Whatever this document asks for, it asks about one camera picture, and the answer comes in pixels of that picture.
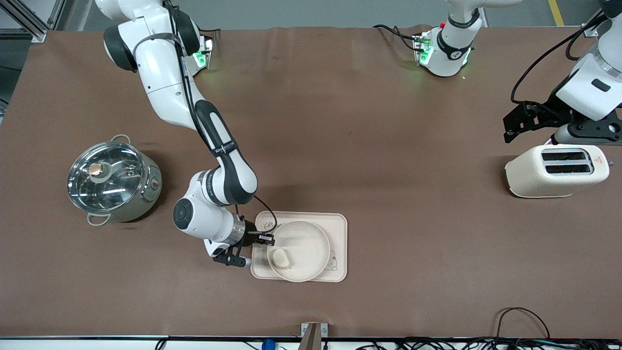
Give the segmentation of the round cream plate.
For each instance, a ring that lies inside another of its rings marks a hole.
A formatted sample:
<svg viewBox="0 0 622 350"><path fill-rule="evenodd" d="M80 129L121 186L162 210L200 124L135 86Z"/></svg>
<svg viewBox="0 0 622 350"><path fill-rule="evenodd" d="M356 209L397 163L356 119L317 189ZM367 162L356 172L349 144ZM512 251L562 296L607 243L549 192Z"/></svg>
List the round cream plate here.
<svg viewBox="0 0 622 350"><path fill-rule="evenodd" d="M302 283L315 279L329 262L330 245L326 233L316 224L293 221L274 230L274 246L267 248L267 261L278 277ZM278 270L272 262L274 249L283 248L291 261L287 270Z"/></svg>

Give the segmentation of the cream rabbit print tray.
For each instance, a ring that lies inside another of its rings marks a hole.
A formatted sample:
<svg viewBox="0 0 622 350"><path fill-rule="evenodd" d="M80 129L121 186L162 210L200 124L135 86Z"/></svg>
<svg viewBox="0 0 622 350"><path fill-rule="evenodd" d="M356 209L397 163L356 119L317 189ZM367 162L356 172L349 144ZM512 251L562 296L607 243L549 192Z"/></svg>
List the cream rabbit print tray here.
<svg viewBox="0 0 622 350"><path fill-rule="evenodd" d="M293 221L316 224L328 237L330 245L329 262L322 273L311 281L326 283L343 281L348 273L348 222L346 218L340 213L275 212L272 215L267 211L259 213L256 217L258 228L272 228L273 231L280 225ZM269 266L267 261L268 247L267 245L253 245L250 271L257 279L284 280L278 277Z"/></svg>

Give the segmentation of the cream two-slot toaster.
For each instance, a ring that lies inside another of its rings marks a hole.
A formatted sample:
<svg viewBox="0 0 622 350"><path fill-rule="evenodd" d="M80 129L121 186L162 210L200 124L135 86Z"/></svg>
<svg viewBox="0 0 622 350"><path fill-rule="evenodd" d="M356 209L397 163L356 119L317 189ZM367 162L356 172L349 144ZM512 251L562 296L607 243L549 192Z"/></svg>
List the cream two-slot toaster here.
<svg viewBox="0 0 622 350"><path fill-rule="evenodd" d="M545 144L522 153L504 170L517 197L562 198L604 182L609 161L597 146Z"/></svg>

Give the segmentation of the grey electric cooking pot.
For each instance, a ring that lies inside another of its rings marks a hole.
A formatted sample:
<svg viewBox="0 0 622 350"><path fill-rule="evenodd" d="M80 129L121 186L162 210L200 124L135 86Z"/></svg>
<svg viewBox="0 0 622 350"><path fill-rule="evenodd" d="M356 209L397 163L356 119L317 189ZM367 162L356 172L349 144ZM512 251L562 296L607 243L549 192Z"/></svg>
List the grey electric cooking pot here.
<svg viewBox="0 0 622 350"><path fill-rule="evenodd" d="M109 141L126 142L136 148L132 144L130 137L124 134L115 135ZM162 173L159 166L150 157L140 150L138 152L146 166L143 171L140 189L129 202L120 206L120 208L105 213L86 212L87 223L91 226L100 227L115 222L134 221L145 215L157 202L163 187Z"/></svg>

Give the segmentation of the brown table mat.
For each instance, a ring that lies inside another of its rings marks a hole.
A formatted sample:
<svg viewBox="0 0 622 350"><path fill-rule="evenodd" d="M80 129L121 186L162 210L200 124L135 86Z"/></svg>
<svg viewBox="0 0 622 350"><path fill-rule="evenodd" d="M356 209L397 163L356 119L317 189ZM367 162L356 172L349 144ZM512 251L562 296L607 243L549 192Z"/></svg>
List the brown table mat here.
<svg viewBox="0 0 622 350"><path fill-rule="evenodd" d="M500 310L553 337L622 339L622 148L571 197L515 198L504 166L550 129L504 143L516 80L568 27L486 28L462 74L437 78L375 29L221 31L195 80L274 210L340 213L340 283L259 280L215 263L173 224L190 178L215 166L163 122L102 33L52 32L28 52L0 125L0 335L491 336ZM115 135L160 168L154 206L87 223L69 169Z"/></svg>

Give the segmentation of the glass pot lid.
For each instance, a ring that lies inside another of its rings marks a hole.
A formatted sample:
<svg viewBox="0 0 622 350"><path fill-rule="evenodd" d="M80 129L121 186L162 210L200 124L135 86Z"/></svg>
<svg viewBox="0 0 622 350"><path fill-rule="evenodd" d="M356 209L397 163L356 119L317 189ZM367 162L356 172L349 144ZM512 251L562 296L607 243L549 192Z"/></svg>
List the glass pot lid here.
<svg viewBox="0 0 622 350"><path fill-rule="evenodd" d="M69 199L90 213L120 208L140 189L145 168L142 156L130 144L100 142L82 153L69 169Z"/></svg>

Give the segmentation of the aluminium frame profile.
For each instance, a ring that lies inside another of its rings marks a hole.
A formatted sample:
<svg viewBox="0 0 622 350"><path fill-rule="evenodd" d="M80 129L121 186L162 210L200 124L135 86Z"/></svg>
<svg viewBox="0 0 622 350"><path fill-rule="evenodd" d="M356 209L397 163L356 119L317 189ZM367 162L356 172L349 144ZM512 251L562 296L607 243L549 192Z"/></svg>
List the aluminium frame profile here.
<svg viewBox="0 0 622 350"><path fill-rule="evenodd" d="M0 39L42 43L60 27L68 0L0 0Z"/></svg>

